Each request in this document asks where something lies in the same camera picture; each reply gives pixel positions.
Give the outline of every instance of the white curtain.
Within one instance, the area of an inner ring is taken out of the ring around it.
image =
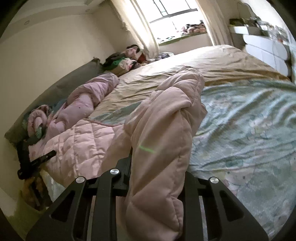
[[[153,58],[159,54],[159,46],[156,42],[149,23],[137,0],[111,0],[118,11],[122,21],[126,24],[127,29],[133,35],[137,45],[144,50],[145,55]]]
[[[196,0],[213,45],[232,45],[225,18],[216,0]]]

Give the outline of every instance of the windowsill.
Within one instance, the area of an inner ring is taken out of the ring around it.
[[[170,39],[170,40],[162,41],[162,42],[158,43],[158,45],[159,46],[164,46],[164,45],[167,45],[167,44],[172,44],[172,43],[178,42],[178,41],[180,41],[182,39],[186,39],[186,38],[189,38],[191,36],[200,35],[200,34],[207,34],[207,32],[205,32],[205,33],[194,33],[194,34],[184,35],[184,36],[180,36],[180,37],[175,37],[175,38]]]

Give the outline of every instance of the window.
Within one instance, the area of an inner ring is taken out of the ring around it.
[[[151,31],[159,42],[181,37],[186,24],[199,24],[202,14],[195,0],[139,0]]]

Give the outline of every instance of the wrinkled sheet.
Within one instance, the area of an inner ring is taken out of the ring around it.
[[[159,84],[184,66],[197,68],[205,78],[205,86],[241,79],[289,81],[269,65],[235,47],[203,47],[150,63],[122,75],[117,88],[95,109],[91,117],[146,99]]]
[[[188,170],[221,179],[271,239],[296,204],[296,86],[241,80],[205,87],[202,103],[208,114],[193,138]],[[139,104],[95,119],[121,123]]]

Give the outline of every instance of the ceiling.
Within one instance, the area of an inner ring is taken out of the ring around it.
[[[34,24],[67,15],[92,14],[104,0],[28,0],[6,28],[0,43]]]

